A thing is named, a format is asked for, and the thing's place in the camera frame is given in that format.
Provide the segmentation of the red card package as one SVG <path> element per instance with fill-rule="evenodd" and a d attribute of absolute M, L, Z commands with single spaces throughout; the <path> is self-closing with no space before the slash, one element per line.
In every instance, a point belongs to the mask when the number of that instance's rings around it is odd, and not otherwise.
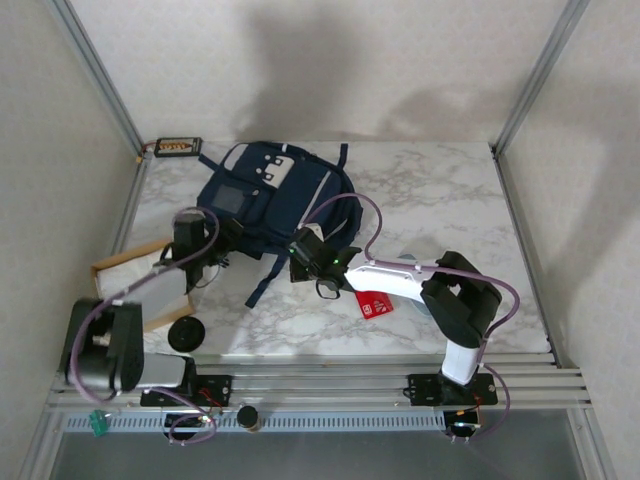
<path fill-rule="evenodd" d="M 365 320 L 371 320 L 394 311 L 391 299 L 385 293 L 356 291 L 355 297 Z"/>

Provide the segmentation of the navy blue student backpack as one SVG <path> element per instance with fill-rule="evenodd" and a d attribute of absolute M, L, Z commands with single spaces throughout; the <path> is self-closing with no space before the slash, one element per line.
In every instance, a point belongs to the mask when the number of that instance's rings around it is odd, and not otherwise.
<path fill-rule="evenodd" d="M 289 258 L 287 243 L 301 223 L 317 223 L 325 241 L 340 250 L 360 230 L 363 208 L 345 172 L 348 145 L 340 145 L 337 163 L 300 147 L 256 141 L 234 145 L 216 163 L 205 154 L 198 161 L 212 171 L 196 205 L 233 218 L 243 227 L 236 250 L 259 260 L 277 257 L 270 273 L 246 300 L 255 307 Z"/>

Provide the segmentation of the blue-grey pencil case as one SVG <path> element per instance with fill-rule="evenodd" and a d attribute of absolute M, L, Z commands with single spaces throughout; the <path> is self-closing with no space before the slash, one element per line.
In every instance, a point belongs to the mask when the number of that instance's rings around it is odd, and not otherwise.
<path fill-rule="evenodd" d="M 416 257 L 410 253 L 404 253 L 400 256 L 398 256 L 398 259 L 402 259 L 402 260 L 408 260 L 411 262 L 415 262 L 416 261 Z M 430 310 L 428 309 L 428 307 L 424 304 L 424 302 L 422 300 L 418 301 L 418 300 L 411 300 L 411 303 L 413 305 L 413 307 L 415 308 L 415 310 L 420 313 L 422 316 L 424 316 L 427 319 L 433 319 L 432 314 L 430 312 Z"/>

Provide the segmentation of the black round disc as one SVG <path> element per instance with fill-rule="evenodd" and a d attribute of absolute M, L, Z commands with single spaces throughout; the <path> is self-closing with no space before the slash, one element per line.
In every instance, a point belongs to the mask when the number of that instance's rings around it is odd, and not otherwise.
<path fill-rule="evenodd" d="M 204 324 L 193 316 L 184 316 L 170 327 L 167 340 L 170 347 L 180 353 L 190 353 L 198 349 L 206 336 Z"/>

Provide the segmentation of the white crumpled paper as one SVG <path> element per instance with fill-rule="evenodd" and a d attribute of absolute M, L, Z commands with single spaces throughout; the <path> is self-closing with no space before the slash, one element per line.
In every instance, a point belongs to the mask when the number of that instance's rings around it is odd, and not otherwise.
<path fill-rule="evenodd" d="M 148 252 L 125 252 L 98 262 L 91 267 L 96 294 L 106 299 L 150 273 L 160 261 L 162 249 Z M 180 269 L 147 282 L 124 302 L 142 304 L 143 328 L 151 331 L 173 323 L 194 312 L 191 298 L 185 293 L 186 281 L 178 280 Z"/>

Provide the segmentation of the brown cardboard box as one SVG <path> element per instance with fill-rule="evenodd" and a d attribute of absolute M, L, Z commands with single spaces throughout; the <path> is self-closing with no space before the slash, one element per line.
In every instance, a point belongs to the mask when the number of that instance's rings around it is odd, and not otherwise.
<path fill-rule="evenodd" d="M 163 248 L 170 242 L 163 238 L 143 244 L 125 252 L 100 260 L 90 267 L 96 295 L 107 298 L 124 287 L 138 281 L 160 260 Z M 166 302 L 158 310 L 154 318 L 144 315 L 143 332 L 148 333 L 165 325 L 174 323 L 179 318 L 191 316 L 195 307 L 189 294 Z"/>

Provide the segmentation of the black battery charger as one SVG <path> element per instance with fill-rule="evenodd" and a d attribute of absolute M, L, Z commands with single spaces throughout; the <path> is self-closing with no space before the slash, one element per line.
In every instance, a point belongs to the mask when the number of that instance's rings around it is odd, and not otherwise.
<path fill-rule="evenodd" d="M 154 146 L 156 158 L 198 157 L 203 140 L 201 137 L 163 137 Z"/>

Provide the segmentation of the aluminium mounting rails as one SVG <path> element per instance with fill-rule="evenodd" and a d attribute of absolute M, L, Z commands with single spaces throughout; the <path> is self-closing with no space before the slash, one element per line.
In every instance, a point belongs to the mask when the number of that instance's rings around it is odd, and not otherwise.
<path fill-rule="evenodd" d="M 440 355 L 198 355 L 199 372 L 233 378 L 230 407 L 274 411 L 406 410 L 409 374 L 438 371 Z M 577 409 L 592 405 L 580 369 L 559 367 L 552 354 L 487 354 L 503 378 L 498 400 L 514 409 Z"/>

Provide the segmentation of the small electronics board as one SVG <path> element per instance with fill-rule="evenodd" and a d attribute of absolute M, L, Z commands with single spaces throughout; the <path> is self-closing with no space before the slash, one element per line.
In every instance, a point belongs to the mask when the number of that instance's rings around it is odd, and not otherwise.
<path fill-rule="evenodd" d="M 170 412 L 164 415 L 162 431 L 174 437 L 204 434 L 217 425 L 222 411 L 218 408 L 202 412 Z"/>
<path fill-rule="evenodd" d="M 459 437 L 470 437 L 482 427 L 478 406 L 444 412 L 445 432 Z"/>

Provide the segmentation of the black round knob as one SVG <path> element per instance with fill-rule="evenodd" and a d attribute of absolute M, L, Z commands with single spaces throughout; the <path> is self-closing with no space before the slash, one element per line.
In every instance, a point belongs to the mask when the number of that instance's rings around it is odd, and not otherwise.
<path fill-rule="evenodd" d="M 247 432 L 255 433 L 261 428 L 261 417 L 258 410 L 252 405 L 243 405 L 236 414 L 238 425 Z"/>

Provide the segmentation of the aluminium table side rail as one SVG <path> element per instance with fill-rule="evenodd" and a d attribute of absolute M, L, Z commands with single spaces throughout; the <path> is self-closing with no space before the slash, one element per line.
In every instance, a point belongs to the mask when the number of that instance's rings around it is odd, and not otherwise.
<path fill-rule="evenodd" d="M 107 257 L 128 250 L 127 242 L 144 187 L 148 164 L 149 160 L 142 160 L 136 166 L 124 209 L 116 222 L 115 239 Z M 95 291 L 95 298 L 88 301 L 88 313 L 80 324 L 81 332 L 74 339 L 73 345 L 78 345 L 78 355 L 83 351 L 89 352 L 90 349 L 108 349 L 110 344 L 116 346 L 118 342 L 127 342 L 130 328 L 133 328 L 134 348 L 141 349 L 140 313 L 135 313 L 136 307 L 123 301 L 133 290 L 132 286 L 127 286 L 106 299 L 99 298 Z"/>
<path fill-rule="evenodd" d="M 549 343 L 549 350 L 554 358 L 554 364 L 558 367 L 562 367 L 562 359 L 555 345 L 554 338 L 553 338 L 553 331 L 550 328 L 550 325 L 546 316 L 546 312 L 542 304 L 539 288 L 536 283 L 536 272 L 534 269 L 534 264 L 532 262 L 532 256 L 531 256 L 532 251 L 531 251 L 530 245 L 528 244 L 528 240 L 526 236 L 524 217 L 521 215 L 521 213 L 518 210 L 518 205 L 516 202 L 517 200 L 516 192 L 515 192 L 514 186 L 510 183 L 507 177 L 506 167 L 503 165 L 503 163 L 498 159 L 498 157 L 495 154 L 493 154 L 493 160 L 494 160 L 494 165 L 495 165 L 496 173 L 498 176 L 498 180 L 500 182 L 500 185 L 505 197 L 505 202 L 509 210 L 515 235 L 517 237 L 519 249 L 520 249 L 524 267 L 527 273 L 532 296 L 539 313 L 540 321 L 544 328 L 547 342 Z"/>

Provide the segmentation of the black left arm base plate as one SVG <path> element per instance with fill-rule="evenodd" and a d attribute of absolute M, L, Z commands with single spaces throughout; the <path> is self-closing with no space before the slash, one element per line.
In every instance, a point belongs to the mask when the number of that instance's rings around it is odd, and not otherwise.
<path fill-rule="evenodd" d="M 169 391 L 187 399 L 198 407 L 227 407 L 232 392 L 231 375 L 196 375 Z M 184 403 L 165 394 L 151 391 L 140 397 L 142 407 L 184 406 Z"/>

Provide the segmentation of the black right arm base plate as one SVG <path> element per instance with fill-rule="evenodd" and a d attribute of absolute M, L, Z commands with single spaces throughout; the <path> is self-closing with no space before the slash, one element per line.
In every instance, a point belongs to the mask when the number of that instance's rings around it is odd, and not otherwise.
<path fill-rule="evenodd" d="M 461 386 L 441 374 L 411 374 L 403 395 L 412 406 L 464 406 L 476 404 L 493 406 L 498 403 L 494 377 L 489 373 L 476 374 L 471 382 Z"/>

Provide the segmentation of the aluminium frame post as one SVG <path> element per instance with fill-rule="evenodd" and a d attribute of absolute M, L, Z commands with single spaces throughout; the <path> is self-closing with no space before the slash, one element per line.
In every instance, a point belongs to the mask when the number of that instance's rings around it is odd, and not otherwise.
<path fill-rule="evenodd" d="M 492 146 L 496 158 L 504 155 L 515 139 L 590 2 L 591 0 L 567 0 Z"/>
<path fill-rule="evenodd" d="M 113 116 L 127 144 L 137 154 L 143 140 L 71 0 L 43 0 L 77 54 L 89 79 Z"/>

